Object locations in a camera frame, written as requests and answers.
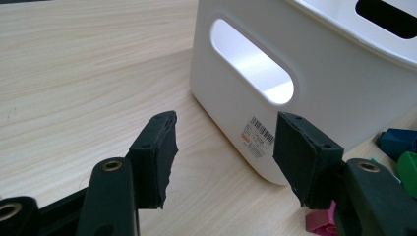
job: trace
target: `label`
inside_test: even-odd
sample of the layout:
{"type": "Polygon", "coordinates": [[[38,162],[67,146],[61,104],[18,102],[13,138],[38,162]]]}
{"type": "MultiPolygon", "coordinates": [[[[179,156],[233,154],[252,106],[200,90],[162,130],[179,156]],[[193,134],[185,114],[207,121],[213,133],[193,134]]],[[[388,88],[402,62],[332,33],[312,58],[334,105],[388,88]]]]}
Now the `label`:
{"type": "Polygon", "coordinates": [[[241,137],[243,144],[255,158],[264,156],[275,141],[275,137],[255,116],[246,124],[241,137]]]}

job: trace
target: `wooden table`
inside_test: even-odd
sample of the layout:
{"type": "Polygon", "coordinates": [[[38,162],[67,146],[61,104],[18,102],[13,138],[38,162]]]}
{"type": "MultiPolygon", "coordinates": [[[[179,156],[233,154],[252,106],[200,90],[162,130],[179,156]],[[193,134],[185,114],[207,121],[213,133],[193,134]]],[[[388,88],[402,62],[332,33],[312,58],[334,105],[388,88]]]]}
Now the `wooden table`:
{"type": "MultiPolygon", "coordinates": [[[[0,5],[1,198],[44,207],[86,187],[151,116],[175,110],[180,151],[164,210],[140,210],[143,235],[310,235],[290,188],[260,177],[190,92],[197,5],[0,5]]],[[[417,108],[390,126],[417,129],[417,108]]],[[[390,164],[373,137],[345,158],[354,156],[390,164]]]]}

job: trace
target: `green block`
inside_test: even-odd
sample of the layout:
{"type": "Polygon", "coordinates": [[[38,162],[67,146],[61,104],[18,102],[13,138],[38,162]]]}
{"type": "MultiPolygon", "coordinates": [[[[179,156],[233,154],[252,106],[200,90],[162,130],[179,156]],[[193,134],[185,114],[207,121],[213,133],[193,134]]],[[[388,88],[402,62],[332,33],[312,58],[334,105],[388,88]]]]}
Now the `green block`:
{"type": "Polygon", "coordinates": [[[405,190],[417,198],[417,153],[405,152],[399,158],[396,170],[405,190]]]}

